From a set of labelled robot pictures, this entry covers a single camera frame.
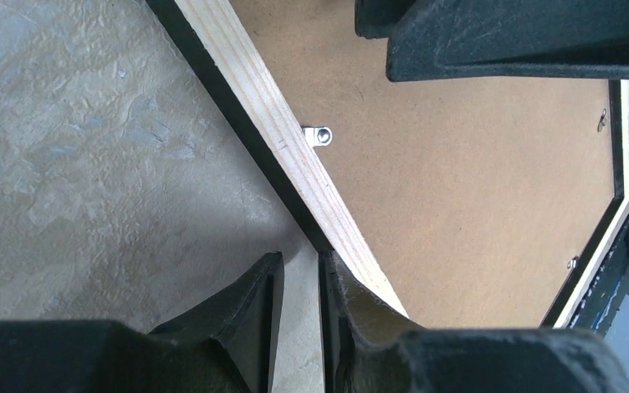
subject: wooden frame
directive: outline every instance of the wooden frame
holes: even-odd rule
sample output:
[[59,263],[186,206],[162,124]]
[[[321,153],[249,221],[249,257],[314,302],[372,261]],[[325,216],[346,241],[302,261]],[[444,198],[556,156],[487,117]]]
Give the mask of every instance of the wooden frame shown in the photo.
[[[148,3],[314,248],[337,250],[357,279],[406,315],[325,168],[307,146],[300,124],[229,2],[148,0]],[[583,257],[589,253],[591,258],[588,256],[588,263],[581,264],[563,285],[543,322],[545,326],[567,324],[622,222],[629,205],[629,186],[627,138],[621,142],[621,173],[625,177],[616,178],[614,168],[614,199],[583,252]]]

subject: hardboard panel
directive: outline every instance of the hardboard panel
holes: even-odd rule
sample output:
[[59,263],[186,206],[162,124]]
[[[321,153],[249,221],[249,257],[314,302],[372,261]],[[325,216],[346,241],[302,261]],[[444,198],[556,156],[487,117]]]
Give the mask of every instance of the hardboard panel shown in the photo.
[[232,3],[410,317],[538,325],[613,197],[607,82],[392,84],[352,1]]

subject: concrete floor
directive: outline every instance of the concrete floor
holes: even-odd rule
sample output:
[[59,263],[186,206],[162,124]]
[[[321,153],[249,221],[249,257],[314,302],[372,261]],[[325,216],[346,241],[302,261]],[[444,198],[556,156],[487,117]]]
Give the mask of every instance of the concrete floor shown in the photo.
[[323,391],[315,251],[145,2],[0,2],[0,319],[145,332],[276,250],[274,391]]

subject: plywood edge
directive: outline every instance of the plywood edge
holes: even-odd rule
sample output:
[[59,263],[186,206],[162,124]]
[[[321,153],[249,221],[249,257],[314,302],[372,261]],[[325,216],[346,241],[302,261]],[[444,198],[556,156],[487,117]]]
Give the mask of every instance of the plywood edge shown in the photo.
[[407,316],[228,0],[175,0],[334,249],[360,282]]
[[585,272],[582,274],[580,281],[575,286],[572,294],[568,298],[568,302],[563,307],[563,313],[558,317],[554,325],[555,328],[565,328],[568,322],[575,314],[582,298],[589,289],[596,272],[599,270],[607,251],[611,248],[614,238],[618,234],[618,230],[623,226],[626,216],[629,212],[629,140],[628,140],[628,115],[629,115],[629,83],[626,80],[621,81],[621,138],[622,138],[622,164],[623,164],[623,201],[618,207],[616,214],[613,216],[611,223],[606,228],[606,232],[602,237],[600,244],[597,246],[595,253],[588,262]]

